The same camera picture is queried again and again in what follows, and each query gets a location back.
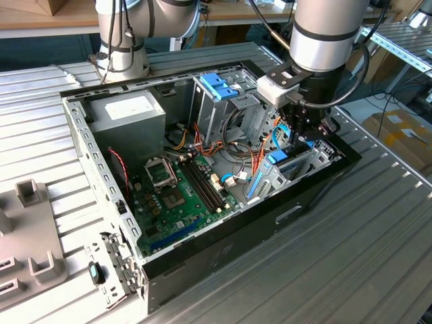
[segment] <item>chip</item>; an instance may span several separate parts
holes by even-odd
[[[174,207],[180,206],[186,202],[179,188],[162,190],[160,197],[168,209],[173,209]]]
[[[146,234],[148,237],[151,237],[151,236],[156,235],[158,233],[159,233],[159,231],[157,230],[156,226],[152,226],[149,229],[146,229]]]

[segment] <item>green circuit board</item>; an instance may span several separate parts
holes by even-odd
[[[201,156],[195,157],[193,163],[200,169],[210,184],[213,173],[210,166]],[[144,168],[139,171],[140,190],[134,191],[134,216],[142,231],[138,247],[144,256],[196,232],[225,216],[235,213],[239,208],[236,199],[225,190],[216,193],[224,203],[219,212],[211,212],[201,200],[196,190],[183,174],[178,163],[171,163],[178,184],[175,188],[164,187],[160,193],[155,192],[153,184]],[[163,171],[158,170],[163,178]]]

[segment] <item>ram slot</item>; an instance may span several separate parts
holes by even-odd
[[[193,162],[188,161],[182,163],[180,169],[211,213],[215,213],[219,207],[221,208],[223,206],[221,198],[206,181],[199,168]]]

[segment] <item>metal bracket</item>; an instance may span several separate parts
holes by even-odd
[[[144,285],[144,275],[135,266],[132,253],[120,234],[101,233],[101,236],[85,246],[87,257],[93,265],[102,269],[103,280],[98,285],[108,309],[112,309],[128,295]]]
[[[271,69],[269,72],[267,72],[266,76],[268,79],[270,79],[270,81],[274,82],[280,88],[289,89],[313,75],[313,72],[306,70],[302,70],[299,74],[297,74],[292,71],[291,67],[292,61],[289,60]]]

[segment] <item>motherboard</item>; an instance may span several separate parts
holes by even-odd
[[[134,215],[142,230],[138,247],[144,256],[239,209],[229,192],[223,187],[220,191],[215,189],[218,187],[212,180],[214,173],[204,157],[174,162],[166,157],[162,160],[152,167],[143,167],[133,177]],[[170,181],[160,187],[166,180]]]

